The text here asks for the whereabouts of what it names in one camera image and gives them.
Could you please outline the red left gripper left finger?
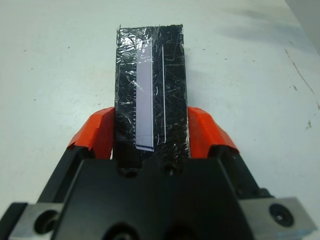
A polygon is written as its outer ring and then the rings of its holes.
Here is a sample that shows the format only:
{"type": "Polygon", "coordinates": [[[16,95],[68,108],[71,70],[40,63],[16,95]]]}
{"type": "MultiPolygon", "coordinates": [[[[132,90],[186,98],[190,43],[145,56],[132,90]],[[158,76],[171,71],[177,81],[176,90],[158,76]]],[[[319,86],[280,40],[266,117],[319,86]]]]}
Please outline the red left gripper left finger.
{"type": "Polygon", "coordinates": [[[62,203],[83,160],[111,157],[114,119],[114,107],[101,109],[87,119],[67,145],[38,198],[39,203],[62,203]]]}

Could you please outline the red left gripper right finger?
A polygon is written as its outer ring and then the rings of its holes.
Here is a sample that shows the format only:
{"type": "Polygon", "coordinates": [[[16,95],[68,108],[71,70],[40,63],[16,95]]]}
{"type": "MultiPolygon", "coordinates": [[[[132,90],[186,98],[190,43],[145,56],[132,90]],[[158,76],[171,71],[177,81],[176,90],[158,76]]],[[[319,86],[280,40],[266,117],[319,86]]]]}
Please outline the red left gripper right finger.
{"type": "Polygon", "coordinates": [[[190,154],[192,158],[218,158],[240,199],[260,197],[260,188],[240,155],[240,151],[212,116],[188,107],[190,154]]]}

